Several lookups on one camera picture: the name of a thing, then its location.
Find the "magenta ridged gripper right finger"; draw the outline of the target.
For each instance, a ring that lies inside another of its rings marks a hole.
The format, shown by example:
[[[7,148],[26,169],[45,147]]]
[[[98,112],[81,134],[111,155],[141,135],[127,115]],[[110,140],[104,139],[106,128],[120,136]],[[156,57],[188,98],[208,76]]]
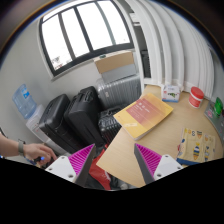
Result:
[[[134,144],[134,154],[146,185],[182,169],[170,155],[160,155],[137,143]]]

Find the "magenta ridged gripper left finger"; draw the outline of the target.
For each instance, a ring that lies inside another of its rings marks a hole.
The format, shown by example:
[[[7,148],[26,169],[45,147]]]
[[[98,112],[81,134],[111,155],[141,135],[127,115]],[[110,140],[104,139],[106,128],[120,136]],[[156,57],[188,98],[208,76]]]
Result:
[[[96,146],[92,144],[70,156],[60,156],[46,171],[84,187],[95,152]]]

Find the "person's forearm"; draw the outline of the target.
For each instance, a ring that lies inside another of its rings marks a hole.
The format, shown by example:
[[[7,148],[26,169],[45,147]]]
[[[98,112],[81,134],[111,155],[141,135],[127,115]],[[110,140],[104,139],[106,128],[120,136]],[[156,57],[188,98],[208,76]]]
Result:
[[[0,134],[0,155],[12,157],[19,155],[19,143]]]

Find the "person's bare hand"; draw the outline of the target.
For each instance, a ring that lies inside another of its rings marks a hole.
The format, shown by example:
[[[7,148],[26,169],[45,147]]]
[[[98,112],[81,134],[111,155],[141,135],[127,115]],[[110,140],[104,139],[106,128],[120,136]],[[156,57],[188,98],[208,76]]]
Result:
[[[29,160],[35,160],[41,157],[40,165],[44,165],[57,157],[53,150],[43,144],[25,144],[23,146],[23,154]]]

